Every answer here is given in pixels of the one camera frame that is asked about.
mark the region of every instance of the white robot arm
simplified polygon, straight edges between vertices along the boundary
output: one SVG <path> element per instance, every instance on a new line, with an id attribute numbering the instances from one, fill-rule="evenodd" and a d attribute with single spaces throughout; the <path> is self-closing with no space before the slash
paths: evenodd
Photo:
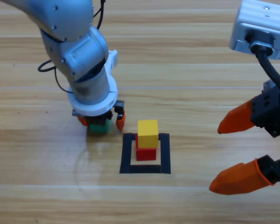
<path id="1" fill-rule="evenodd" d="M 86 119 L 88 126 L 99 119 L 103 126 L 101 120 L 110 118 L 115 107 L 118 121 L 124 118 L 124 104 L 117 101 L 117 86 L 111 76 L 117 51 L 109 51 L 106 40 L 92 25 L 92 0 L 0 1 L 23 11 L 39 27 L 50 60 L 69 81 L 74 116 L 84 124 Z"/>

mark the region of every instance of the yellow cube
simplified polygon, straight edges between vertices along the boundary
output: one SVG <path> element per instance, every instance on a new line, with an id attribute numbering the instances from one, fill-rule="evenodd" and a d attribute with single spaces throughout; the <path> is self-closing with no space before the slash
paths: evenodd
<path id="1" fill-rule="evenodd" d="M 138 120 L 138 148 L 157 148 L 158 120 Z"/>

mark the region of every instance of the red cube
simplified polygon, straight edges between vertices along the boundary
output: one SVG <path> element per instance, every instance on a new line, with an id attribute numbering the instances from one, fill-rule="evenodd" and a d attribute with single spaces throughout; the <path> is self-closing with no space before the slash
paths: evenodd
<path id="1" fill-rule="evenodd" d="M 136 135 L 136 160 L 151 161 L 157 159 L 156 148 L 138 148 L 138 135 Z"/>

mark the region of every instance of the cable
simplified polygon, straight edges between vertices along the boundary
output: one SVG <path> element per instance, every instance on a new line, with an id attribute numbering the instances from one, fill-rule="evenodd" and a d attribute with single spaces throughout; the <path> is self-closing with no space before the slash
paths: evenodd
<path id="1" fill-rule="evenodd" d="M 280 74 L 272 66 L 270 60 L 267 57 L 266 51 L 265 50 L 257 51 L 256 57 L 263 70 L 266 72 L 269 78 L 276 84 L 276 86 L 280 89 Z"/>
<path id="2" fill-rule="evenodd" d="M 104 17 L 104 3 L 106 1 L 105 0 L 101 0 L 101 9 L 100 9 L 100 16 L 99 16 L 99 21 L 98 21 L 98 25 L 97 25 L 97 29 L 99 29 L 102 25 L 102 21 L 103 21 L 103 17 Z"/>
<path id="3" fill-rule="evenodd" d="M 94 16 L 93 17 L 96 17 L 98 14 L 99 14 L 99 12 L 102 10 L 102 8 L 99 8 L 99 10 L 94 14 Z"/>
<path id="4" fill-rule="evenodd" d="M 53 66 L 51 68 L 48 68 L 48 69 L 42 69 L 43 66 L 45 66 L 46 64 L 49 64 L 50 62 L 52 62 L 51 60 L 47 60 L 46 62 L 42 63 L 39 67 L 38 67 L 38 71 L 39 72 L 47 72 L 47 71 L 52 71 L 54 69 L 56 69 L 56 66 Z"/>
<path id="5" fill-rule="evenodd" d="M 57 69 L 57 68 L 54 69 L 54 73 L 55 73 L 55 79 L 56 79 L 56 82 L 57 82 L 57 85 L 59 86 L 59 88 L 60 88 L 61 90 L 63 90 L 64 92 L 73 93 L 73 92 L 71 92 L 71 91 L 65 90 L 65 89 L 62 88 L 62 86 L 59 84 L 58 79 L 57 79 L 57 72 L 56 72 L 56 69 Z"/>

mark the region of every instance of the wood grain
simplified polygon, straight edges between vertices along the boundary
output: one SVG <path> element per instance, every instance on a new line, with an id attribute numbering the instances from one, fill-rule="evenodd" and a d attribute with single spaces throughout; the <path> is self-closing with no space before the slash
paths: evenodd
<path id="1" fill-rule="evenodd" d="M 280 224 L 280 184 L 238 196 L 208 189 L 237 163 L 280 159 L 280 138 L 265 130 L 217 133 L 268 79 L 255 57 L 228 47 L 240 2 L 106 2 L 101 32 L 119 52 L 124 131 L 158 119 L 170 133 L 171 175 L 119 174 L 115 121 L 106 136 L 87 133 L 54 74 L 37 71 L 48 58 L 38 28 L 0 3 L 0 224 Z"/>

